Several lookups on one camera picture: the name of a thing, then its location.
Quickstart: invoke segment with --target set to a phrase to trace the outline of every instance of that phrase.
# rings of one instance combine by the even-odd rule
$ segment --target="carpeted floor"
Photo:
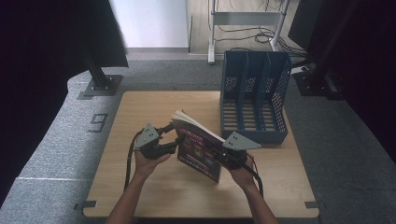
[[[68,81],[69,93],[45,138],[15,180],[0,210],[1,223],[104,223],[76,209],[86,200],[122,94],[126,91],[219,91],[222,61],[129,61],[130,68],[105,68],[123,75],[112,97],[78,100],[88,72]],[[396,166],[344,101],[303,97],[290,79],[285,109],[317,199],[315,219],[281,223],[396,223]],[[92,133],[95,115],[106,114]],[[158,220],[139,223],[249,223],[251,220]]]

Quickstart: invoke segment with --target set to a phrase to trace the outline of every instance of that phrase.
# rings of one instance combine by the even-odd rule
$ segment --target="book cover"
[[[172,116],[172,123],[177,136],[184,135],[184,141],[178,145],[177,158],[219,183],[221,166],[216,161],[214,152],[223,151],[224,139],[181,110]]]

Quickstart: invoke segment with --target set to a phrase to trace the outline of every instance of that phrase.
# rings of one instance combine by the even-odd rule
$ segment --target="wooden table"
[[[123,192],[129,145],[133,136],[151,123],[159,128],[177,109],[184,109],[206,128],[220,135],[219,91],[129,91],[122,97],[105,151],[85,207],[87,217],[107,217]],[[250,150],[262,178],[264,198],[277,217],[317,217],[317,208],[306,208],[315,198],[305,173],[293,133],[281,146]],[[161,143],[175,140],[174,131]],[[227,170],[216,184],[177,160],[177,154],[147,180],[135,215],[137,217],[251,217],[243,191]]]

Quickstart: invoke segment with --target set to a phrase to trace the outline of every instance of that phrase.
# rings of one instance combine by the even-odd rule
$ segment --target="human arm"
[[[247,156],[247,166],[253,167],[253,157]],[[253,180],[253,175],[244,168],[230,170],[235,183],[244,191],[255,224],[277,224],[278,221],[270,207],[260,195]]]
[[[157,160],[148,160],[141,152],[136,151],[134,153],[134,176],[126,190],[122,193],[116,206],[113,208],[113,211],[110,213],[106,224],[132,223],[134,211],[136,210],[143,185],[152,172],[154,172],[155,167],[168,160],[170,156],[170,154],[166,154]]]

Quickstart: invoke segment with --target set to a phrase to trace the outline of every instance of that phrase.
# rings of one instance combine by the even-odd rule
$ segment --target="white desk frame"
[[[279,51],[277,44],[283,22],[286,18],[290,0],[285,0],[282,9],[279,12],[217,12],[216,0],[212,0],[211,17],[211,34],[209,38],[209,64],[215,63],[215,25],[266,25],[276,26],[274,38],[270,40],[273,51]]]

